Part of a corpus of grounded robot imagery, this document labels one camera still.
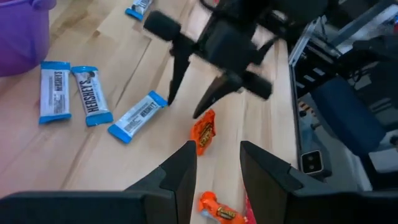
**blue and white wrapper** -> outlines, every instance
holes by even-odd
[[[42,62],[39,124],[70,119],[68,62]]]
[[[131,8],[126,9],[126,14],[142,21],[144,19],[145,12],[151,4],[152,0],[134,0]]]
[[[98,69],[91,66],[79,66],[73,67],[72,73],[79,86],[81,100],[86,112],[87,126],[112,122],[113,115],[108,109],[102,91]]]
[[[151,91],[138,104],[133,106],[118,122],[108,128],[108,132],[124,143],[129,143],[132,137],[143,125],[153,117],[158,110],[167,106],[167,102],[155,91]]]

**butcher block countertop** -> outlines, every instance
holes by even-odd
[[[172,78],[170,44],[143,30],[124,14],[132,0],[62,0],[50,12],[51,47],[47,60],[99,68],[110,110],[118,120],[155,90],[167,99]],[[210,13],[196,0],[155,0],[161,10],[197,39]],[[254,41],[272,38],[257,29]],[[206,190],[244,210],[239,143],[248,140],[297,165],[287,47],[271,48],[255,71],[274,84],[270,100],[244,91],[213,105],[216,136],[198,158],[195,198]],[[0,78],[0,195],[21,190],[124,190],[155,169],[189,140],[193,112],[220,72],[199,58],[191,65],[174,103],[159,111],[129,144],[107,132],[110,124],[88,128],[75,78],[70,75],[72,119],[38,125],[40,68]],[[194,203],[192,223],[207,223]]]

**candy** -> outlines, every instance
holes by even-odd
[[[216,113],[212,109],[208,110],[191,129],[191,140],[194,140],[197,144],[198,156],[203,155],[216,135],[215,116]]]
[[[143,125],[153,117],[167,102],[155,91],[151,91],[138,104],[133,106],[118,122],[108,128],[108,132],[124,143],[129,143],[132,137]]]
[[[112,122],[113,115],[106,104],[98,69],[90,66],[79,66],[73,67],[72,73],[79,86],[81,100],[86,112],[87,126]]]
[[[135,17],[139,21],[144,19],[144,14],[152,4],[152,0],[134,0],[131,8],[126,9],[126,14]]]
[[[42,62],[39,124],[70,119],[68,62]]]
[[[227,205],[217,202],[216,194],[204,192],[198,201],[198,210],[204,216],[220,224],[245,224],[245,218]]]

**purple bucket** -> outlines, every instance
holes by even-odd
[[[36,67],[49,51],[49,10],[57,0],[0,0],[0,77]]]

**blue wrapper end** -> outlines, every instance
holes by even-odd
[[[92,72],[92,71],[98,71],[98,68],[92,66],[72,67],[72,73],[83,73],[83,72]]]
[[[136,12],[130,8],[127,8],[126,11],[124,11],[124,13],[138,19],[139,21],[142,21],[144,19],[144,15],[139,14],[138,12]]]
[[[103,113],[103,114],[96,114],[92,116],[88,116],[86,118],[87,126],[96,126],[99,124],[109,123],[113,121],[113,115],[111,112]]]
[[[63,120],[63,119],[70,119],[72,117],[72,114],[60,114],[60,115],[54,115],[54,116],[43,116],[39,118],[39,124],[46,124],[52,121],[58,121],[58,120]]]
[[[118,139],[122,140],[122,142],[128,144],[131,142],[132,137],[130,137],[127,133],[125,133],[119,126],[116,124],[112,124],[108,128],[108,132],[113,136],[117,137]]]
[[[69,62],[42,62],[41,69],[70,70]]]
[[[159,94],[157,94],[154,90],[150,91],[148,95],[154,99],[154,101],[161,107],[164,108],[167,106],[167,101],[165,101]]]

